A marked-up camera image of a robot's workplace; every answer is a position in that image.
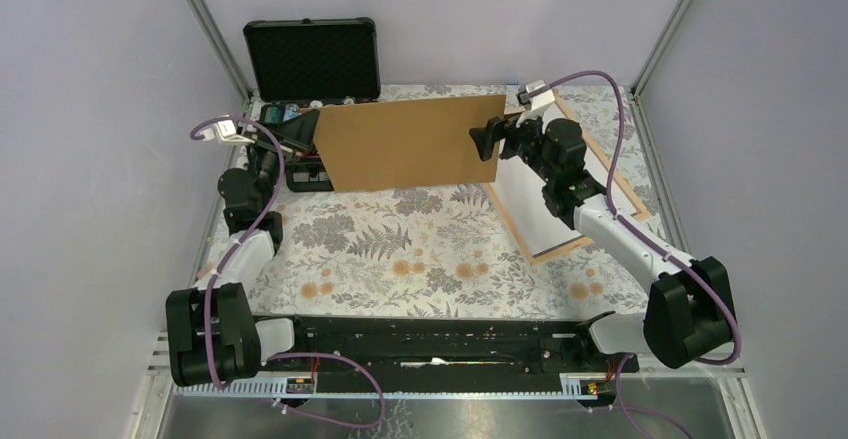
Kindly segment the photo print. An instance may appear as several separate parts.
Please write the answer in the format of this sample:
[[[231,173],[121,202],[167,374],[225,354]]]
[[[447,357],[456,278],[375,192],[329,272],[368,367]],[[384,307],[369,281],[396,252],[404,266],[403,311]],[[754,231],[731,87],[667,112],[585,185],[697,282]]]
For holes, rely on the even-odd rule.
[[[337,192],[489,183],[472,128],[503,115],[503,94],[325,107],[314,144]]]

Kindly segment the light wooden picture frame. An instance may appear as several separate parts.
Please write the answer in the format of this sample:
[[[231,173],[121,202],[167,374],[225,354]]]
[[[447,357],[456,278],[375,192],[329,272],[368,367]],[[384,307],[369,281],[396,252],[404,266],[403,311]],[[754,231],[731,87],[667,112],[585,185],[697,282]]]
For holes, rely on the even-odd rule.
[[[578,121],[560,97],[556,98],[556,105],[551,106],[543,116],[545,124],[558,118]],[[586,169],[599,183],[605,185],[611,159],[602,151],[586,126],[581,127],[587,145]],[[519,158],[499,159],[496,169],[495,181],[487,184],[485,189],[529,264],[535,266],[592,243],[591,239],[569,229],[549,213],[542,197],[542,179]],[[647,206],[619,172],[614,173],[612,190],[614,202],[620,211],[629,213],[632,219],[640,222],[651,217]]]

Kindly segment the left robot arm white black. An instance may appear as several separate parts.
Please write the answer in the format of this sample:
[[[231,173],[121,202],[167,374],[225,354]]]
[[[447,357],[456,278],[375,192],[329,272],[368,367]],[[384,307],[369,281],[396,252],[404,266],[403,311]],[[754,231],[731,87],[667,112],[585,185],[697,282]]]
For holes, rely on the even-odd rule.
[[[285,179],[285,161],[309,150],[319,117],[316,109],[281,122],[222,115],[191,130],[195,141],[244,147],[248,162],[218,178],[229,232],[223,256],[193,286],[166,299],[169,364],[176,385],[224,389],[254,377],[273,358],[288,370],[309,360],[311,346],[295,333],[293,321],[256,316],[246,287],[279,251],[282,216],[273,206]]]

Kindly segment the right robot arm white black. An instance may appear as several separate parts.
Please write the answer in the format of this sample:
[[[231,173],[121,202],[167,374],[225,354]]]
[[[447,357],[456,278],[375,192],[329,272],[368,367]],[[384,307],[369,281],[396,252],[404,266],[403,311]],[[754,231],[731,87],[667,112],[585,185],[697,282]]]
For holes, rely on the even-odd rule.
[[[690,362],[715,365],[713,353],[728,345],[723,364],[741,354],[728,272],[713,257],[695,259],[631,221],[614,205],[611,191],[585,167],[580,125],[568,119],[494,117],[469,135],[482,161],[519,158],[543,182],[552,216],[602,247],[648,294],[643,313],[606,313],[588,324],[573,345],[575,361],[597,371],[613,354],[652,354],[677,369]]]

